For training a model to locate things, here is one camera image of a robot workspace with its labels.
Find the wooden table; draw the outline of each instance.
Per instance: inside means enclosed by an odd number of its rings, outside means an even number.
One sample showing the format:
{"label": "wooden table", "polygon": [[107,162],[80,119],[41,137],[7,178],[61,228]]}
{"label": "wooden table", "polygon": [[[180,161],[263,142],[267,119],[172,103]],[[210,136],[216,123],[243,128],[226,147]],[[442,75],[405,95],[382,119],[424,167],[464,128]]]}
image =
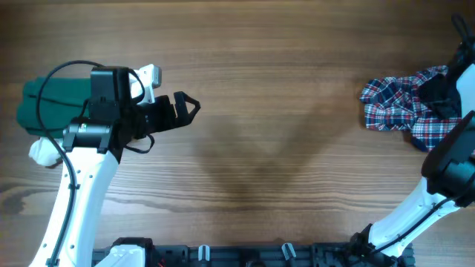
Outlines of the wooden table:
{"label": "wooden table", "polygon": [[[157,95],[201,102],[192,125],[155,134],[149,154],[124,153],[96,247],[128,236],[340,242],[413,190],[426,155],[400,132],[364,128],[365,82],[445,64],[459,43],[450,15],[475,15],[472,1],[1,2],[2,266],[33,259],[62,169],[27,156],[35,137],[16,124],[27,80],[71,59],[153,63],[163,68]],[[417,265],[472,266],[474,221],[466,208],[435,224],[415,242]]]}

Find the white cloth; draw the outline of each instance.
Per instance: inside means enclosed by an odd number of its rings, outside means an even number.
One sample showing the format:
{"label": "white cloth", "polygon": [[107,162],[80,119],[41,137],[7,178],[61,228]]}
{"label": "white cloth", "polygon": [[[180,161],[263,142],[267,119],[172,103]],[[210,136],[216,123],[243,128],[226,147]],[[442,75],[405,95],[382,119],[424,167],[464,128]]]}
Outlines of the white cloth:
{"label": "white cloth", "polygon": [[[58,142],[59,146],[62,145],[62,138],[55,140]],[[61,158],[58,151],[46,137],[41,137],[31,145],[28,156],[34,159],[36,163],[46,167],[55,165],[58,162],[58,159]]]}

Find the red and blue plaid fabric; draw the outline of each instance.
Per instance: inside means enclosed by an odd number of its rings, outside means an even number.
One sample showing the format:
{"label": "red and blue plaid fabric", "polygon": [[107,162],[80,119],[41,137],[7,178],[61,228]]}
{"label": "red and blue plaid fabric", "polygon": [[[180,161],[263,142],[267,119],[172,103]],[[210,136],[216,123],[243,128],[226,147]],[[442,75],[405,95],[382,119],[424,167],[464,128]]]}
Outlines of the red and blue plaid fabric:
{"label": "red and blue plaid fabric", "polygon": [[410,131],[413,144],[430,151],[461,118],[438,119],[420,102],[417,90],[435,75],[447,74],[446,66],[429,67],[409,77],[369,81],[361,93],[366,128],[374,131]]}

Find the green cloth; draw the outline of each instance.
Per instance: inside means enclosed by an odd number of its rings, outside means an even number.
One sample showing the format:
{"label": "green cloth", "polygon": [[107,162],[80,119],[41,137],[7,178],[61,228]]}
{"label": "green cloth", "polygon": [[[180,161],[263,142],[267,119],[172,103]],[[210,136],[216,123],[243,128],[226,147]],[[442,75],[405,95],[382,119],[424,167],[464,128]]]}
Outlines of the green cloth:
{"label": "green cloth", "polygon": [[[29,81],[23,87],[23,102],[16,112],[16,121],[29,133],[45,134],[36,120],[36,99],[45,78]],[[91,96],[90,79],[52,78],[43,89],[39,106],[42,121],[54,138],[62,138],[62,131],[72,118],[81,114],[84,101]]]}

